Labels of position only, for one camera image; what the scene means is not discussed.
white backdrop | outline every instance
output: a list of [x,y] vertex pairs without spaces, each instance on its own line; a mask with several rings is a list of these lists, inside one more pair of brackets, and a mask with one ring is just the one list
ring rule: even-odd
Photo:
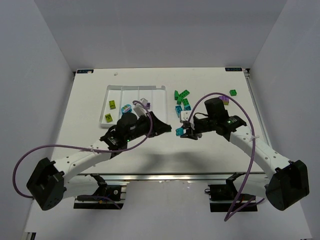
[[[16,194],[18,159],[54,143],[72,85],[72,72],[33,0],[0,1],[0,239],[21,238],[31,200]],[[17,183],[26,188],[43,150],[21,164]]]
[[35,0],[71,69],[250,68],[286,0]]
[[313,239],[320,239],[320,1],[290,0],[253,64],[252,83],[272,146],[308,167],[301,201]]

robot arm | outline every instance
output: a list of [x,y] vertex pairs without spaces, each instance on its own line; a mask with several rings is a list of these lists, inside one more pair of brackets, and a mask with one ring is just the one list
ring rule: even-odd
[[[202,137],[202,133],[215,131],[251,157],[254,136],[247,124],[238,116],[229,116],[218,97],[209,99],[204,104],[207,110],[205,118],[199,119],[195,115],[188,122],[192,116],[181,112],[181,128],[185,133],[180,137],[197,140]],[[267,177],[261,174],[249,175],[242,193],[267,198],[275,208],[282,211],[309,194],[308,171],[302,161],[289,160],[259,138],[255,140],[254,161]],[[244,177],[244,173],[235,173],[226,180],[226,184],[237,193]]]
[[[152,111],[152,131],[149,138],[171,132],[171,126],[160,121]],[[84,170],[114,158],[128,147],[128,142],[147,135],[151,121],[142,111],[137,116],[124,113],[116,125],[109,128],[107,133],[93,143],[92,151],[78,151],[77,153],[50,161],[44,158],[36,165],[26,186],[38,202],[42,210],[49,210],[62,199],[78,195],[92,195],[97,188],[105,188],[104,181],[97,174],[78,175]],[[101,150],[113,152],[101,153]]]

white tray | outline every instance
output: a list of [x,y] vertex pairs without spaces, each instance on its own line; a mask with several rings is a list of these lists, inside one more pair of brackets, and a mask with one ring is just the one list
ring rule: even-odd
[[[132,113],[136,114],[133,110],[134,100],[140,100],[145,98],[150,103],[150,111],[153,111],[155,116],[162,122],[167,123],[167,94],[166,87],[161,86],[118,86],[109,85],[106,88],[106,93],[104,97],[104,102],[100,115],[100,125],[104,128],[109,128],[115,125],[117,121],[121,118],[121,108],[130,104],[132,107]],[[110,109],[109,101],[114,100],[115,109]],[[107,122],[105,115],[111,114],[112,122]]]

green lego brick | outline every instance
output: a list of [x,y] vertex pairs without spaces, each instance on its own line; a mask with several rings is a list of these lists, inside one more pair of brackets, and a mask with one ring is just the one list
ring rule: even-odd
[[230,90],[231,96],[237,96],[237,91],[235,89]]
[[109,106],[110,106],[110,109],[116,109],[116,103],[115,103],[115,100],[111,100],[111,101],[109,101]]
[[111,123],[113,121],[110,113],[108,113],[108,114],[106,114],[104,116],[105,116],[105,120],[106,120],[107,123]]
[[190,92],[188,90],[184,90],[182,93],[180,93],[179,97],[184,99],[189,94],[190,94]]
[[177,90],[174,90],[174,100],[178,100],[179,93]]
[[187,98],[182,99],[183,106],[190,105]]
[[181,104],[181,101],[182,101],[182,98],[181,97],[178,97],[177,101],[176,101],[176,104],[180,105]]

teal lego brick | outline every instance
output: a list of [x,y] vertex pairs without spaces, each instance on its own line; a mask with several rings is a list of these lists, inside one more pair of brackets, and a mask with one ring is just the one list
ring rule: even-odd
[[182,107],[180,105],[175,106],[175,112],[178,115],[178,118],[180,118],[181,111],[182,111]]
[[182,136],[184,134],[184,129],[182,127],[179,127],[175,130],[176,136]]
[[191,106],[190,106],[190,105],[184,106],[184,110],[185,110],[185,111],[190,111],[190,110],[191,110]]

